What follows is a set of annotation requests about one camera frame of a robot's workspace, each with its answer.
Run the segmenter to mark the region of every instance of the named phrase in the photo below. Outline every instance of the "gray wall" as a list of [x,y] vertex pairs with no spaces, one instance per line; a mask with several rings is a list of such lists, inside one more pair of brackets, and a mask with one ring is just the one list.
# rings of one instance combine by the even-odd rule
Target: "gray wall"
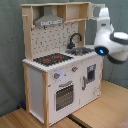
[[[22,66],[25,55],[20,4],[46,2],[53,0],[10,0],[9,2],[0,0],[0,116],[14,111],[21,101],[25,101]],[[128,33],[127,0],[91,0],[91,2],[105,3],[109,7],[115,30]],[[87,21],[86,44],[94,43],[95,33],[96,21]],[[127,67],[128,61],[123,65],[113,65],[105,58],[103,79],[128,88]]]

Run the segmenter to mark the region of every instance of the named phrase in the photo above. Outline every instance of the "kitchen hood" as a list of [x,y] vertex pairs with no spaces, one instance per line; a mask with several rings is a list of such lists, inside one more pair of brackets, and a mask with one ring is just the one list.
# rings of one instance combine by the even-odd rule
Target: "kitchen hood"
[[44,16],[34,22],[36,27],[64,23],[64,19],[53,14],[52,6],[44,6],[43,13]]

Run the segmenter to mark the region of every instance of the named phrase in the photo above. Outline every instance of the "wooden play kitchen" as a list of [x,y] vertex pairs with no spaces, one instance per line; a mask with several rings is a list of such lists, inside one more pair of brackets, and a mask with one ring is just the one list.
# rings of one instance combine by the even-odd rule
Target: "wooden play kitchen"
[[85,46],[85,2],[22,5],[26,108],[47,128],[101,95],[102,57]]

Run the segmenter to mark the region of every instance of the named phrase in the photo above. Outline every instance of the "backsplash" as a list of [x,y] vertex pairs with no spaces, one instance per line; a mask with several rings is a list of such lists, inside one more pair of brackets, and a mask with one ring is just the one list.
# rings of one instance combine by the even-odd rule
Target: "backsplash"
[[[65,51],[70,43],[70,37],[78,33],[78,26],[79,22],[73,22],[33,28],[31,32],[33,58]],[[73,38],[73,43],[78,46],[77,35]]]

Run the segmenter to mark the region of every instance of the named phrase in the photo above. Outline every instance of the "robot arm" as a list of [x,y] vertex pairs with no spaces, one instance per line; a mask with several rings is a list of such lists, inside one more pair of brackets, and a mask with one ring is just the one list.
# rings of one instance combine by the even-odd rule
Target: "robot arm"
[[97,33],[94,42],[95,52],[108,57],[114,64],[122,64],[128,58],[128,34],[114,32],[108,8],[100,11],[97,19]]

